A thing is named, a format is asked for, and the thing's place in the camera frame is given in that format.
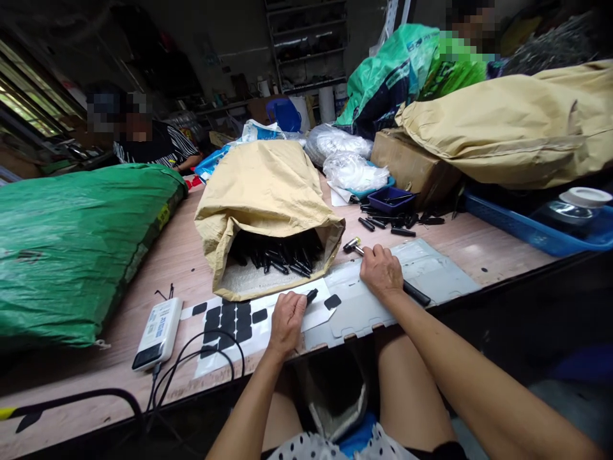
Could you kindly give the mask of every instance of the hand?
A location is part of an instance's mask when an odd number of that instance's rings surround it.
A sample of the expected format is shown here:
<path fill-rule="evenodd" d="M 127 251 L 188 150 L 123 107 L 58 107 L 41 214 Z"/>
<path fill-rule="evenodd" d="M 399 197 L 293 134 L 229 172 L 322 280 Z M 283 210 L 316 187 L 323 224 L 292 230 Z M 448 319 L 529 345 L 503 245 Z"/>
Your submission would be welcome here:
<path fill-rule="evenodd" d="M 401 291 L 404 279 L 398 257 L 392 256 L 389 248 L 375 245 L 373 249 L 362 248 L 364 256 L 359 277 L 379 299 L 393 292 Z"/>
<path fill-rule="evenodd" d="M 306 309 L 307 296 L 293 291 L 279 295 L 273 312 L 273 325 L 267 351 L 285 360 L 298 346 L 302 318 Z"/>

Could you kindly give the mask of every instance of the small purple bin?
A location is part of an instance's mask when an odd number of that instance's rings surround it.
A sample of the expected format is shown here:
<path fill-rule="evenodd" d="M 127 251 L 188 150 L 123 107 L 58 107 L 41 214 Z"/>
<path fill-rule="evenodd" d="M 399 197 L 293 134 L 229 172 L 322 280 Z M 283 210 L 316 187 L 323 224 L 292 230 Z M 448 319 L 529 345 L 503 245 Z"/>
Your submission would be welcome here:
<path fill-rule="evenodd" d="M 385 203 L 383 200 L 387 198 L 396 198 L 404 195 L 411 195 L 406 200 L 400 201 L 395 204 Z M 386 214 L 395 215 L 400 212 L 406 210 L 410 205 L 411 201 L 416 197 L 416 194 L 412 194 L 407 192 L 406 190 L 400 190 L 396 187 L 387 187 L 382 188 L 381 190 L 377 190 L 374 193 L 368 195 L 368 200 L 370 201 L 370 205 L 378 209 L 379 211 L 383 211 Z"/>

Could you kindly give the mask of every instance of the leg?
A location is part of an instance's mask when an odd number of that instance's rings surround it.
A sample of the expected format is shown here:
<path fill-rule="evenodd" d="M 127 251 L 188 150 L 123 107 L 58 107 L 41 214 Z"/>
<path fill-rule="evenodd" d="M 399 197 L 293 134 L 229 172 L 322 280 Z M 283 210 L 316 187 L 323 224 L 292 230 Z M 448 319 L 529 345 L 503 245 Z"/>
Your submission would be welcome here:
<path fill-rule="evenodd" d="M 262 452 L 269 449 L 276 449 L 288 439 L 304 431 L 300 424 L 300 419 L 298 418 L 296 406 L 291 397 L 287 378 L 287 369 L 284 369 L 279 375 L 275 393 L 273 394 L 273 400 L 268 410 L 268 420 L 266 421 Z"/>
<path fill-rule="evenodd" d="M 375 336 L 381 426 L 396 442 L 428 452 L 456 436 L 441 395 L 415 345 L 400 328 Z"/>

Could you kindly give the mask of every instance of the shorts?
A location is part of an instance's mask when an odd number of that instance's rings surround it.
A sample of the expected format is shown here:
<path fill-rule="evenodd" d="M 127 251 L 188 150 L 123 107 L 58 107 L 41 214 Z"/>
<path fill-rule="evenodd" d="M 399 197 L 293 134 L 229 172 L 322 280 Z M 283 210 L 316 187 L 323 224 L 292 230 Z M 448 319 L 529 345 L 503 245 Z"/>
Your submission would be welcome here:
<path fill-rule="evenodd" d="M 403 447 L 390 438 L 380 424 L 372 428 L 372 438 L 355 460 L 467 460 L 464 449 L 457 442 L 438 446 L 433 452 Z M 262 453 L 262 460 L 348 460 L 338 445 L 326 441 L 319 434 L 303 433 Z"/>

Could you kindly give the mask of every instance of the white power bank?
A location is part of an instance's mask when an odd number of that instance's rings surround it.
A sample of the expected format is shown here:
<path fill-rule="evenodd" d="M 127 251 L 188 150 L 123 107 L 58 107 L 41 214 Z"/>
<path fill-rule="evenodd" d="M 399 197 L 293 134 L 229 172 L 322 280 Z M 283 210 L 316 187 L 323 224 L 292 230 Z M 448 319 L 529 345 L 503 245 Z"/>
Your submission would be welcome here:
<path fill-rule="evenodd" d="M 132 369 L 145 371 L 172 356 L 183 301 L 171 298 L 151 310 Z"/>

